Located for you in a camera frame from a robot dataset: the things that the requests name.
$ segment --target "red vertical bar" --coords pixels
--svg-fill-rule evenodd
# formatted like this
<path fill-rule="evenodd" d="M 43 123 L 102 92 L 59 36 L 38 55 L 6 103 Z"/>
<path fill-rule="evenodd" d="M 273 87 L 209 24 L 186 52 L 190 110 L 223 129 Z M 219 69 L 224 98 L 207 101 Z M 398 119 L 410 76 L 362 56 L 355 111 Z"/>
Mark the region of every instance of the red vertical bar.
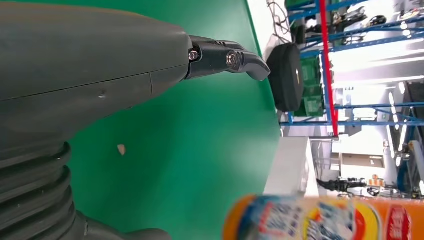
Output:
<path fill-rule="evenodd" d="M 326 11 L 326 0 L 319 0 L 319 13 L 321 15 L 321 28 L 322 28 L 322 43 L 324 49 L 322 51 L 322 59 L 325 62 L 325 74 L 327 75 L 326 84 L 328 87 L 328 101 L 331 111 L 331 125 L 335 136 L 339 135 L 339 128 L 337 122 L 339 119 L 336 116 L 336 110 L 334 109 L 333 100 L 333 87 L 332 87 L 332 75 L 330 71 L 330 58 L 329 58 L 329 31 L 327 29 L 327 11 Z"/>

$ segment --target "cable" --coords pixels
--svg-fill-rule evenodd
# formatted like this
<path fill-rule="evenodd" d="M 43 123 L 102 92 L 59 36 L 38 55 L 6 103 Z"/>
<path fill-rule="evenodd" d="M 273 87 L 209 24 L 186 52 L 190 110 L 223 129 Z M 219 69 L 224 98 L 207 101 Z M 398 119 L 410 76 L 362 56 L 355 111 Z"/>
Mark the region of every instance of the cable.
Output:
<path fill-rule="evenodd" d="M 266 4 L 269 8 L 269 11 L 272 15 L 272 21 L 273 21 L 273 27 L 274 27 L 274 36 L 276 36 L 281 42 L 283 43 L 290 43 L 291 41 L 289 39 L 286 39 L 284 36 L 288 33 L 290 33 L 290 25 L 288 21 L 288 16 L 283 10 L 283 8 L 276 3 L 274 0 L 266 0 Z M 282 12 L 283 20 L 281 20 L 281 17 L 276 14 L 276 7 L 279 8 L 279 10 Z"/>

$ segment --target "green mat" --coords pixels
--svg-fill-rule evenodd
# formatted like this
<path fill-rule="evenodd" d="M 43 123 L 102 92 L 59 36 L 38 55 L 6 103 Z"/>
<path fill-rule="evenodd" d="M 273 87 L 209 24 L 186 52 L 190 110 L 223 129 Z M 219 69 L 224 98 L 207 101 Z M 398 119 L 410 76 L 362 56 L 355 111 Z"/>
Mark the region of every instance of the green mat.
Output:
<path fill-rule="evenodd" d="M 40 2 L 131 11 L 258 51 L 244 0 Z M 279 136 L 268 81 L 231 73 L 183 81 L 70 141 L 75 204 L 121 231 L 217 240 L 234 201 L 263 191 Z"/>

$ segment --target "ceiling light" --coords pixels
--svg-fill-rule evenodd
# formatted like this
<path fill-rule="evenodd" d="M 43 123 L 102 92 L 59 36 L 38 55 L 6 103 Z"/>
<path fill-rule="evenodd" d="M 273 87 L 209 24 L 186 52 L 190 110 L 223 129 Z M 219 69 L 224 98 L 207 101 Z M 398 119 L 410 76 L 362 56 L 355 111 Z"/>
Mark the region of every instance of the ceiling light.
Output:
<path fill-rule="evenodd" d="M 400 133 L 400 141 L 399 141 L 399 152 L 404 149 L 405 138 L 407 137 L 407 126 L 402 126 L 402 132 Z"/>
<path fill-rule="evenodd" d="M 408 28 L 408 24 L 406 22 L 402 22 L 402 24 L 400 24 L 400 28 L 402 30 L 406 30 Z"/>
<path fill-rule="evenodd" d="M 403 82 L 399 82 L 399 90 L 401 94 L 405 94 L 405 84 Z"/>
<path fill-rule="evenodd" d="M 406 36 L 411 35 L 411 31 L 406 29 L 406 30 L 403 30 L 402 34 L 406 37 Z"/>
<path fill-rule="evenodd" d="M 396 167 L 401 165 L 402 158 L 400 156 L 396 157 Z"/>
<path fill-rule="evenodd" d="M 395 99 L 393 98 L 393 93 L 391 92 L 388 94 L 388 102 L 390 103 L 390 105 L 395 104 Z"/>
<path fill-rule="evenodd" d="M 424 182 L 423 181 L 419 182 L 419 189 L 421 190 L 421 194 L 424 195 Z"/>
<path fill-rule="evenodd" d="M 395 149 L 393 148 L 393 139 L 392 139 L 392 133 L 390 132 L 390 126 L 386 126 L 387 129 L 387 138 L 388 138 L 388 146 L 390 148 L 390 156 L 392 159 L 395 158 Z"/>

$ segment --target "black wires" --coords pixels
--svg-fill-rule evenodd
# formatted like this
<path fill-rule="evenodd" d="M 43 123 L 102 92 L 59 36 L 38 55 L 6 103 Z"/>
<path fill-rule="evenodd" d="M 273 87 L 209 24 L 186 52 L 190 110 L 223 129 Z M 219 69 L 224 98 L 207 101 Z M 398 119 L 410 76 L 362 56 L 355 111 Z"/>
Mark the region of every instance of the black wires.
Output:
<path fill-rule="evenodd" d="M 286 39 L 286 35 L 290 34 L 289 17 L 284 9 L 275 2 L 275 0 L 266 1 L 269 11 L 272 15 L 274 33 L 273 35 L 279 38 L 283 43 L 290 43 L 291 40 Z"/>

